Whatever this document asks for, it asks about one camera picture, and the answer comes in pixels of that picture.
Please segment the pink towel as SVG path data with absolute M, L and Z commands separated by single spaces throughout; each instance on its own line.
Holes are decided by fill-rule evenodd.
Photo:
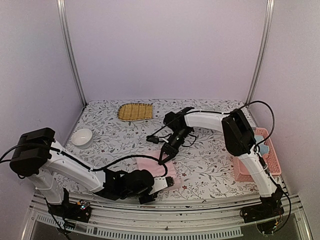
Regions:
M 151 158 L 136 157 L 136 163 L 139 170 L 149 171 L 153 177 L 160 177 L 165 174 L 165 167 L 159 165 L 158 162 Z M 182 186 L 181 178 L 178 176 L 178 172 L 175 169 L 173 162 L 170 160 L 165 163 L 167 167 L 167 177 L 172 177 L 174 180 L 173 186 L 169 187 L 169 190 L 174 190 Z

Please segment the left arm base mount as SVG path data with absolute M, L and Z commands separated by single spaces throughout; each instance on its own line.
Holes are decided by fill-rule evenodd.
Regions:
M 64 222 L 82 222 L 88 223 L 91 217 L 91 204 L 85 200 L 79 200 L 72 203 L 69 200 L 63 200 L 59 205 L 48 204 L 48 212 L 54 216 L 60 217 Z

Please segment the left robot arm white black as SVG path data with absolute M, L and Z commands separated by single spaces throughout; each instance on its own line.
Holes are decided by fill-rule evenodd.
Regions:
M 74 205 L 64 198 L 64 190 L 52 173 L 63 175 L 91 193 L 113 201 L 130 195 L 149 195 L 155 184 L 147 170 L 127 173 L 106 167 L 94 168 L 68 152 L 55 140 L 55 131 L 49 127 L 22 134 L 9 166 L 17 175 L 30 179 L 63 217 L 74 213 Z

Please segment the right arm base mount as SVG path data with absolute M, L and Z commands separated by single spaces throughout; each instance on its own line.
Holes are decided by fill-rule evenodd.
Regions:
M 239 215 L 243 218 L 245 223 L 281 216 L 284 214 L 282 205 L 272 205 L 270 203 L 260 203 L 241 208 Z

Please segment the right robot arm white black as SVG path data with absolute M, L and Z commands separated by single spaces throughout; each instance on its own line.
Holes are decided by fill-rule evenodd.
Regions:
M 230 113 L 201 111 L 185 107 L 177 113 L 169 112 L 163 123 L 173 133 L 160 150 L 159 164 L 164 165 L 176 157 L 185 138 L 194 128 L 204 128 L 221 132 L 229 154 L 237 157 L 247 168 L 256 183 L 261 205 L 258 213 L 269 218 L 281 205 L 282 188 L 275 182 L 270 169 L 259 153 L 259 144 L 246 116 L 237 108 Z

